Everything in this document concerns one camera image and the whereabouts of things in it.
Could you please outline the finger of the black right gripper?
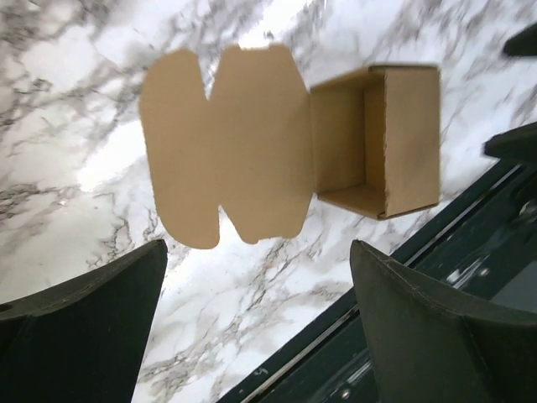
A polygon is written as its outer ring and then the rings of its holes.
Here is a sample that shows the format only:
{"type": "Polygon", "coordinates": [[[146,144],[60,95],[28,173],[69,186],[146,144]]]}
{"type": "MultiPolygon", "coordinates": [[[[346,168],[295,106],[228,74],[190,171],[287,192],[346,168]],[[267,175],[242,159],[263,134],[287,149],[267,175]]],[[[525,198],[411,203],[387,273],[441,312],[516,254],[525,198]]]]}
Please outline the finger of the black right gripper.
{"type": "Polygon", "coordinates": [[[507,57],[537,56],[537,24],[532,24],[510,37],[505,42],[502,53],[507,57]]]}
{"type": "Polygon", "coordinates": [[[483,153],[501,160],[535,162],[536,147],[536,123],[529,123],[492,136],[483,145],[483,153]]]}

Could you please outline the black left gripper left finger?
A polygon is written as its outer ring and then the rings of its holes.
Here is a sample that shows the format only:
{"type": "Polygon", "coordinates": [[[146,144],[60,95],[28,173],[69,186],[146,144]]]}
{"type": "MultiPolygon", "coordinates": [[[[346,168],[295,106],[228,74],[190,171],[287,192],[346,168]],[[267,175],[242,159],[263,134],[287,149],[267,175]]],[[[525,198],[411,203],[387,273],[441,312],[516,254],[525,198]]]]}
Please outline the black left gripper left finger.
{"type": "Polygon", "coordinates": [[[3,402],[129,402],[167,266],[164,240],[1,305],[3,402]]]}

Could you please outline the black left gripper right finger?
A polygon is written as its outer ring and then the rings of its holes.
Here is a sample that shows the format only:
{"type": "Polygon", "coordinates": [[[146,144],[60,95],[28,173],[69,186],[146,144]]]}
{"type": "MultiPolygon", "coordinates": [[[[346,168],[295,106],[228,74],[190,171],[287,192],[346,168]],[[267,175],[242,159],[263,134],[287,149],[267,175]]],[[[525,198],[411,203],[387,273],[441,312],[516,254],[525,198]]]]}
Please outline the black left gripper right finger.
{"type": "Polygon", "coordinates": [[[534,402],[536,315],[355,240],[350,265],[382,402],[534,402]]]}

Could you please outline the brown cardboard box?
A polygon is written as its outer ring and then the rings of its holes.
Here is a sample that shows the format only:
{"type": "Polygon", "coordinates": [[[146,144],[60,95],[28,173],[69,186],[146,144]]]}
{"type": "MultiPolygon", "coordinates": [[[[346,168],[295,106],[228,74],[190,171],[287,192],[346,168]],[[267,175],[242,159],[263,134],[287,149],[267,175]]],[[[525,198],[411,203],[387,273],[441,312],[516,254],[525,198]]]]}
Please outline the brown cardboard box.
{"type": "Polygon", "coordinates": [[[212,249],[225,212],[240,238],[294,238],[317,196],[386,219],[436,205],[441,73],[369,65],[307,87],[289,49],[225,50],[207,92],[177,50],[143,80],[139,112],[168,234],[212,249]]]}

